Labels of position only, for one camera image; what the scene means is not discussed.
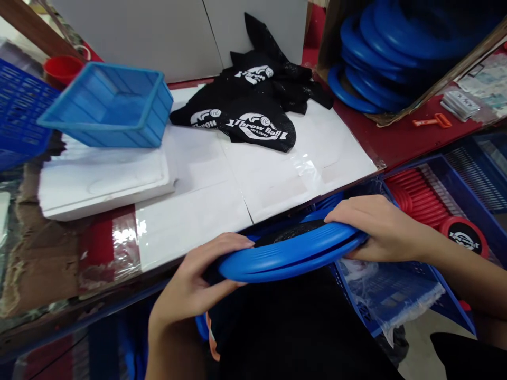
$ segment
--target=stack of blue rings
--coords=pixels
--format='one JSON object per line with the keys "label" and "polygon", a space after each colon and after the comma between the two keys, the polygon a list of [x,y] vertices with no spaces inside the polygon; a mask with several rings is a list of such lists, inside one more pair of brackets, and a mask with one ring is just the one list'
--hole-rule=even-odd
{"label": "stack of blue rings", "polygon": [[[343,62],[332,67],[328,83],[335,95],[364,113],[399,112],[459,62],[500,21],[488,7],[450,14],[438,2],[377,0],[349,16],[340,29]],[[463,22],[471,18],[472,22]],[[363,99],[343,88],[344,74]]]}

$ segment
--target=orange tool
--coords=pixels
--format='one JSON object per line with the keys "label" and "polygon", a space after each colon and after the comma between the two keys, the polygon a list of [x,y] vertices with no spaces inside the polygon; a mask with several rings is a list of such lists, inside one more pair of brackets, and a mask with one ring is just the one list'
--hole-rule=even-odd
{"label": "orange tool", "polygon": [[436,113],[434,119],[430,120],[412,120],[412,123],[416,127],[420,127],[421,125],[428,125],[428,124],[440,124],[442,128],[449,128],[452,127],[453,124],[445,117],[443,113]]}

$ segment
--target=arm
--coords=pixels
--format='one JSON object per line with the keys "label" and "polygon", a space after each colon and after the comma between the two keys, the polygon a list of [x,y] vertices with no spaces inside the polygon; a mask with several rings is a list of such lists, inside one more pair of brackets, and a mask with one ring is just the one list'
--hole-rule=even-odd
{"label": "arm", "polygon": [[224,280],[209,286],[201,275],[218,257],[253,245],[244,236],[226,233],[187,254],[149,316],[147,380],[206,379],[192,317],[208,311],[244,283]]}
{"label": "arm", "polygon": [[349,258],[367,261],[422,261],[435,266],[478,312],[481,339],[507,347],[507,272],[397,209],[381,195],[346,199],[326,222],[351,224],[370,235]]}

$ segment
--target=hand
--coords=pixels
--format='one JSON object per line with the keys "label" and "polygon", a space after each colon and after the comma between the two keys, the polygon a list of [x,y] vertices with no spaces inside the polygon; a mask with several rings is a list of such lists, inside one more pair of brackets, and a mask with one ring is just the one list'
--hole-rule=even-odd
{"label": "hand", "polygon": [[423,261],[449,241],[421,224],[382,195],[345,199],[324,219],[346,223],[369,234],[365,245],[349,253],[349,259],[366,261]]}
{"label": "hand", "polygon": [[155,302],[149,317],[149,328],[164,329],[175,322],[203,314],[222,298],[245,285],[223,280],[210,286],[201,275],[218,257],[253,245],[254,242],[245,236],[223,233],[190,251]]}

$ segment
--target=stack of red rings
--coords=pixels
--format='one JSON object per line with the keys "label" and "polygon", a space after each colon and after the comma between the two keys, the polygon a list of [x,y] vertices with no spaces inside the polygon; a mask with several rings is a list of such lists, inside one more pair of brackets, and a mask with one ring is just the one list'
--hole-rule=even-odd
{"label": "stack of red rings", "polygon": [[451,217],[419,169],[408,169],[388,179],[386,184],[401,210],[416,221],[438,229]]}

